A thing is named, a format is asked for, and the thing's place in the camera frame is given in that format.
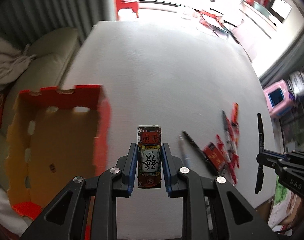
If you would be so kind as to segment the black yellow pen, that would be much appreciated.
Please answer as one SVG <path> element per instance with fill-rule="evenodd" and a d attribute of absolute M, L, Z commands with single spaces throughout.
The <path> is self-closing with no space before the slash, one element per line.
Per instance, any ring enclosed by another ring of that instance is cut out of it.
<path fill-rule="evenodd" d="M 259 156 L 259 154 L 262 153 L 264 150 L 264 128 L 263 128 L 262 116 L 260 113 L 257 113 L 257 120 L 258 120 L 258 136 L 259 136 L 259 153 L 256 158 L 258 163 L 258 171 L 257 171 L 257 180 L 255 186 L 255 194 L 259 194 L 260 191 L 262 190 L 263 178 L 264 178 L 263 164 L 260 162 L 260 156 Z"/>

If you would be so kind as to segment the red clip gel pen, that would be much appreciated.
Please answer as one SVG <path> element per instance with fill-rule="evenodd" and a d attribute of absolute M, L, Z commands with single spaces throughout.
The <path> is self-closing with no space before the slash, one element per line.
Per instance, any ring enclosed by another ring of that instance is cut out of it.
<path fill-rule="evenodd" d="M 234 167 L 232 165 L 232 160 L 230 158 L 230 155 L 228 154 L 226 148 L 225 148 L 225 145 L 221 139 L 221 137 L 217 134 L 216 135 L 216 138 L 217 138 L 217 146 L 220 150 L 220 152 L 222 153 L 222 155 L 224 156 L 224 159 L 226 161 L 226 164 L 227 164 L 227 167 L 228 167 L 228 170 L 230 172 L 230 175 L 231 175 L 231 178 L 233 180 L 233 184 L 234 185 L 237 185 L 238 183 L 238 179 L 236 177 L 236 174 L 235 174 L 235 171 L 234 171 Z"/>

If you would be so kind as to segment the black grey gel pen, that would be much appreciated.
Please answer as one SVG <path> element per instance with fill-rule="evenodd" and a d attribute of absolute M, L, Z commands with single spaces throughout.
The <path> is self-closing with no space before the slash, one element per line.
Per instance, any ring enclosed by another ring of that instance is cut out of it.
<path fill-rule="evenodd" d="M 229 122 L 226 116 L 225 111 L 222 111 L 222 116 L 223 116 L 223 125 L 224 125 L 224 132 L 225 132 L 225 137 L 226 137 L 226 143 L 227 143 L 227 150 L 230 154 L 233 153 L 233 146 L 232 146 L 232 140 L 231 136 L 229 133 Z"/>

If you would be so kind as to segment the black marker pen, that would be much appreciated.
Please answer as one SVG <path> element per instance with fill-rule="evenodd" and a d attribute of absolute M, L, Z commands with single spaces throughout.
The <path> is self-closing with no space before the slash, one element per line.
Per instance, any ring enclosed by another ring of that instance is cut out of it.
<path fill-rule="evenodd" d="M 193 150 L 195 150 L 195 152 L 201 157 L 206 167 L 208 168 L 209 172 L 212 175 L 217 176 L 218 175 L 217 168 L 213 165 L 210 159 L 204 154 L 204 152 L 202 152 L 200 147 L 195 143 L 195 141 L 190 137 L 190 135 L 186 131 L 182 131 L 182 133 L 183 133 L 183 137 L 187 140 L 187 142 L 190 144 Z"/>

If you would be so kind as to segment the red box lighter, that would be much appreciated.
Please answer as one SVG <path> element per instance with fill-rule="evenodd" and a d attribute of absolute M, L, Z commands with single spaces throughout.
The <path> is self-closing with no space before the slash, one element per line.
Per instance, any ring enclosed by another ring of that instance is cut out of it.
<path fill-rule="evenodd" d="M 203 153 L 211 161 L 218 172 L 221 172 L 226 165 L 225 158 L 221 151 L 210 142 L 204 149 Z"/>

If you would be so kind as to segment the long red lighter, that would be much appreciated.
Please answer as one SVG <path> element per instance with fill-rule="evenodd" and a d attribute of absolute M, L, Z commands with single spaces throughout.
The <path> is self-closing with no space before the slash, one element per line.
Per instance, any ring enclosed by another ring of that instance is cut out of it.
<path fill-rule="evenodd" d="M 239 105 L 234 102 L 232 105 L 232 113 L 231 113 L 231 124 L 232 126 L 238 126 L 238 112 L 239 112 Z"/>

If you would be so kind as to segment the light blue pen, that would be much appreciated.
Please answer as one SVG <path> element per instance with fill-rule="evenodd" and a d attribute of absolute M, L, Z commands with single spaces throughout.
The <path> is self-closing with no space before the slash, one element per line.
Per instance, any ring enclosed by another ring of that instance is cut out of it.
<path fill-rule="evenodd" d="M 189 163 L 189 157 L 188 155 L 185 153 L 185 149 L 184 149 L 184 139 L 183 137 L 180 135 L 179 136 L 179 149 L 180 149 L 180 153 L 181 153 L 181 159 L 182 159 L 182 163 L 185 167 L 189 168 L 190 167 L 190 163 Z"/>

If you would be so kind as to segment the green patterned cushion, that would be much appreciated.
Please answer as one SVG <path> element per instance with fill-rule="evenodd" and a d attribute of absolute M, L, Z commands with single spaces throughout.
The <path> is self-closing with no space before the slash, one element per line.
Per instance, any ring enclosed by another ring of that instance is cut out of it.
<path fill-rule="evenodd" d="M 301 198 L 299 196 L 277 182 L 268 226 L 274 232 L 290 228 L 300 203 Z"/>

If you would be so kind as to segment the pink plastic stool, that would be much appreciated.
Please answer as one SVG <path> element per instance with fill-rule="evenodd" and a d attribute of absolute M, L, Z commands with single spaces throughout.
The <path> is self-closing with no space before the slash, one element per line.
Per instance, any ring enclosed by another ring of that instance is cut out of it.
<path fill-rule="evenodd" d="M 263 89 L 271 119 L 279 119 L 292 109 L 295 98 L 284 80 Z"/>

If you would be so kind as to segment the red cardboard box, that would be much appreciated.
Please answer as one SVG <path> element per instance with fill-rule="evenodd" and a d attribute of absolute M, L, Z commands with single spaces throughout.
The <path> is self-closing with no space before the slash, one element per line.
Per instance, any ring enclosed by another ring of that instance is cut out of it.
<path fill-rule="evenodd" d="M 36 219 L 75 176 L 105 171 L 110 115 L 101 85 L 18 94 L 5 164 L 9 202 L 18 215 Z"/>

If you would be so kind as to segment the beige clothes pile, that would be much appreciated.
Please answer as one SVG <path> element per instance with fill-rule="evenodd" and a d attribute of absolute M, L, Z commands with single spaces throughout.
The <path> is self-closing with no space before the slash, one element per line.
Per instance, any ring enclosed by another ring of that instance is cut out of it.
<path fill-rule="evenodd" d="M 17 80 L 36 58 L 35 54 L 28 55 L 28 49 L 29 45 L 24 50 L 17 49 L 0 37 L 0 91 Z"/>

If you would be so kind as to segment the beige sofa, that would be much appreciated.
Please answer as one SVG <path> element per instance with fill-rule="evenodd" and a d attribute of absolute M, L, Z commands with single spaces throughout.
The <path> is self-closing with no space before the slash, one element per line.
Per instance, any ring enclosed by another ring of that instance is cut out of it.
<path fill-rule="evenodd" d="M 38 91 L 43 87 L 61 85 L 68 68 L 80 48 L 79 33 L 76 28 L 64 27 L 47 33 L 33 42 L 28 54 L 35 54 L 27 70 L 4 91 L 7 92 L 0 128 L 0 187 L 9 189 L 5 161 L 9 145 L 6 141 L 8 126 L 14 117 L 13 106 L 22 90 Z"/>

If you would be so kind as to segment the red plastic chair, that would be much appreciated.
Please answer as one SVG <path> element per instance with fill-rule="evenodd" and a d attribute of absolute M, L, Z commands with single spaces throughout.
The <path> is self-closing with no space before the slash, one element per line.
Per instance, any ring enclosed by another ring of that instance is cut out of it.
<path fill-rule="evenodd" d="M 116 18 L 119 20 L 119 11 L 121 9 L 131 9 L 139 18 L 139 0 L 115 0 Z"/>

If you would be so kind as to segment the grey curtain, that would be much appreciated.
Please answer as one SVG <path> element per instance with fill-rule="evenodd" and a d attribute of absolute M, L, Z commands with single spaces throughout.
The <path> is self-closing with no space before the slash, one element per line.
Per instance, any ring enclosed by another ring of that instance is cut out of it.
<path fill-rule="evenodd" d="M 115 19 L 113 0 L 4 0 L 0 5 L 0 33 L 19 45 L 63 27 L 75 28 L 83 43 L 95 24 Z"/>

